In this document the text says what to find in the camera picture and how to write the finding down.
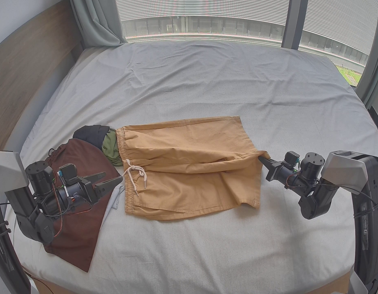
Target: tan shorts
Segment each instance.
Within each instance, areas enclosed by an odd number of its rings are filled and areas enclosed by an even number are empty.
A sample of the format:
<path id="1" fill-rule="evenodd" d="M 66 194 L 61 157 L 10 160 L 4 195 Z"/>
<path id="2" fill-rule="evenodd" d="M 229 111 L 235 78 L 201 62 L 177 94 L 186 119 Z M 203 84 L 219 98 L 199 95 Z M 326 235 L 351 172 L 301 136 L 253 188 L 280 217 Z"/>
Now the tan shorts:
<path id="1" fill-rule="evenodd" d="M 258 156 L 269 155 L 254 147 L 239 116 L 131 125 L 116 132 L 124 169 L 137 166 L 125 174 L 126 213 L 173 220 L 242 203 L 260 206 Z"/>

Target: green garment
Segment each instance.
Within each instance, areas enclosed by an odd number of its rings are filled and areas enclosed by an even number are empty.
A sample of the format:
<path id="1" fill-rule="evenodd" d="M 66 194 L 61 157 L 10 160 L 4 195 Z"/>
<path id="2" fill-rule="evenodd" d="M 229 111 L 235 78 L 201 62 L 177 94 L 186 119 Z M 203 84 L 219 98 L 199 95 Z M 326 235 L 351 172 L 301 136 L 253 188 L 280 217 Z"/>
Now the green garment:
<path id="1" fill-rule="evenodd" d="M 102 143 L 102 151 L 107 159 L 116 167 L 122 167 L 122 159 L 118 151 L 117 135 L 109 129 Z"/>

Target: brown garment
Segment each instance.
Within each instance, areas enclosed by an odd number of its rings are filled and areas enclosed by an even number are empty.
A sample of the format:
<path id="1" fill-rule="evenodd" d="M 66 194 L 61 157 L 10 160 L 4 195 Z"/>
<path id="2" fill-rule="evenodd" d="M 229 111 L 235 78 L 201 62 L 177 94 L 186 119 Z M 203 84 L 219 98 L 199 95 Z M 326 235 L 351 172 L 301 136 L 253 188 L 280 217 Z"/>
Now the brown garment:
<path id="1" fill-rule="evenodd" d="M 125 212 L 155 220 L 200 216 L 247 203 L 260 206 L 262 163 L 239 116 L 125 126 L 117 141 L 125 174 Z"/>
<path id="2" fill-rule="evenodd" d="M 68 163 L 76 165 L 77 175 L 79 176 L 106 172 L 106 176 L 98 182 L 119 176 L 117 170 L 100 149 L 76 138 L 70 139 L 67 144 L 59 146 L 46 161 L 56 173 L 59 167 Z M 62 185 L 59 179 L 56 185 Z M 89 212 L 64 215 L 62 231 L 54 238 L 53 242 L 44 245 L 46 252 L 54 254 L 88 272 L 110 196 L 111 193 L 108 193 L 101 198 Z M 89 205 L 85 203 L 84 207 L 82 209 L 77 208 L 75 213 L 87 209 L 89 209 Z M 59 231 L 60 225 L 61 221 L 59 219 L 54 222 L 56 233 Z"/>

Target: white drawstring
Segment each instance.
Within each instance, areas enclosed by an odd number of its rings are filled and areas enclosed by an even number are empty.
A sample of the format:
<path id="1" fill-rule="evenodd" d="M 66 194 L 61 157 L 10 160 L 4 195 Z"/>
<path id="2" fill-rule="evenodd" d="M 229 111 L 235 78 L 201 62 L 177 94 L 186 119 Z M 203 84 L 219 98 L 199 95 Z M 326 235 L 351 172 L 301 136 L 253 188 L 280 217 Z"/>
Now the white drawstring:
<path id="1" fill-rule="evenodd" d="M 131 170 L 137 170 L 139 172 L 140 176 L 144 177 L 144 188 L 147 188 L 147 174 L 145 173 L 144 169 L 142 167 L 140 167 L 139 165 L 131 165 L 129 159 L 126 159 L 126 162 L 129 165 L 129 167 L 125 170 L 123 175 L 128 174 L 129 179 L 132 181 L 134 191 L 136 192 L 136 194 L 138 196 L 139 194 L 137 193 L 136 184 L 134 184 L 132 174 L 130 174 L 130 171 Z"/>

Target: mattress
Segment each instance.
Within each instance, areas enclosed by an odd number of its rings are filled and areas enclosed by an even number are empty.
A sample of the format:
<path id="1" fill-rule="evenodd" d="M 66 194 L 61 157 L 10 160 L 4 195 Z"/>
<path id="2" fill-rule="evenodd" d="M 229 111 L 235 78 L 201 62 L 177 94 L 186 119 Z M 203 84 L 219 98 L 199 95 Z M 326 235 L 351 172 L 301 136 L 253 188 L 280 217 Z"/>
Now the mattress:
<path id="1" fill-rule="evenodd" d="M 378 130 L 353 89 L 323 56 L 227 42 L 145 42 L 83 52 L 35 123 L 24 166 L 45 159 L 83 125 L 113 128 L 239 115 L 259 150 L 378 156 Z M 261 206 L 158 222 L 124 211 L 101 228 L 88 273 L 23 236 L 6 219 L 22 265 L 76 293 L 304 293 L 354 262 L 351 194 L 339 189 L 312 220 L 299 196 L 261 175 Z"/>

